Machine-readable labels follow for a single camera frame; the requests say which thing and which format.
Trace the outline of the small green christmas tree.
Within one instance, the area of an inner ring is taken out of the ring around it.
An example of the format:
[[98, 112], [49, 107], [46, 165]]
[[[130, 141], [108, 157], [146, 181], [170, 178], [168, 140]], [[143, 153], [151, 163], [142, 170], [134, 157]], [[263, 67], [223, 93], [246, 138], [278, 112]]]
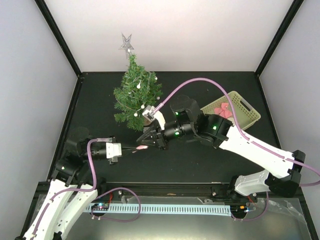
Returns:
[[127, 71], [120, 86], [113, 91], [115, 97], [115, 121], [126, 123], [127, 128], [141, 132], [145, 119], [142, 115], [146, 106], [153, 106], [163, 94], [162, 85], [158, 83], [156, 73], [148, 71], [136, 62], [136, 55], [129, 59]]

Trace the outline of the green plastic basket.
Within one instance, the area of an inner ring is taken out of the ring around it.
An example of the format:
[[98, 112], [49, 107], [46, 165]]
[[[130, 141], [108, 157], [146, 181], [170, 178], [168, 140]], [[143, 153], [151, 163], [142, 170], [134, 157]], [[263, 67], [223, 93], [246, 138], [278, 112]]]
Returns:
[[[255, 110], [238, 92], [231, 91], [228, 93], [228, 96], [234, 107], [237, 122], [242, 130], [247, 130], [261, 118], [260, 113]], [[221, 103], [229, 103], [225, 95], [202, 107], [201, 110], [204, 114], [215, 114], [214, 108], [218, 108]], [[234, 114], [233, 117], [228, 118], [228, 120], [235, 124]]]

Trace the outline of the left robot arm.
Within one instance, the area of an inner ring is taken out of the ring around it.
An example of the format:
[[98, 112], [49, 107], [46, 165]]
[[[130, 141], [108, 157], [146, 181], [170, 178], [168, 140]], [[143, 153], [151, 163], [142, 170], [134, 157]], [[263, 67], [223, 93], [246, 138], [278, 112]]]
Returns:
[[49, 189], [38, 214], [19, 240], [64, 240], [85, 208], [108, 192], [104, 178], [97, 178], [94, 161], [111, 165], [136, 145], [117, 142], [114, 136], [95, 139], [85, 127], [72, 130], [66, 139], [62, 157], [56, 162]]

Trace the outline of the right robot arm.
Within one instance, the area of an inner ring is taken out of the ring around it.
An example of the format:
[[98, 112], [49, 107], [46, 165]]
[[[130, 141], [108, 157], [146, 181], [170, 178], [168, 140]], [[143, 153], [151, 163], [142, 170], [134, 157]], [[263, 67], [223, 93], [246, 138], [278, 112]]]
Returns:
[[261, 166], [260, 172], [232, 178], [227, 195], [234, 202], [253, 193], [272, 192], [285, 198], [296, 194], [301, 182], [299, 163], [306, 157], [304, 152], [284, 151], [253, 136], [245, 138], [232, 121], [217, 114], [203, 113], [198, 103], [186, 95], [176, 97], [170, 108], [176, 117], [172, 122], [165, 122], [154, 106], [145, 108], [143, 116], [150, 124], [136, 140], [139, 145], [166, 150], [170, 140], [191, 136], [203, 145], [230, 151]]

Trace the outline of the silver star tree topper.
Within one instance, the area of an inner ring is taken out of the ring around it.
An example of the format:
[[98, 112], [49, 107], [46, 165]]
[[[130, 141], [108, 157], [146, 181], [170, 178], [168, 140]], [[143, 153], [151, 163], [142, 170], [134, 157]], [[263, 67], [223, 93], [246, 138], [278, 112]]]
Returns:
[[125, 52], [126, 58], [129, 59], [132, 55], [132, 50], [134, 47], [132, 46], [132, 34], [129, 36], [125, 36], [123, 33], [121, 34], [122, 44], [119, 47], [119, 50], [123, 50]]

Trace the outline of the pink cone ornament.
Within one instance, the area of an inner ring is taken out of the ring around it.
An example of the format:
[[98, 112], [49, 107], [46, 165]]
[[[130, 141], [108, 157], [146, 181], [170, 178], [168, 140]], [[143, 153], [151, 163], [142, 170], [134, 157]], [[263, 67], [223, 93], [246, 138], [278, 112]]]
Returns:
[[147, 145], [139, 145], [134, 150], [132, 150], [132, 153], [135, 153], [135, 152], [140, 151], [140, 150], [146, 150], [146, 149], [148, 149]]

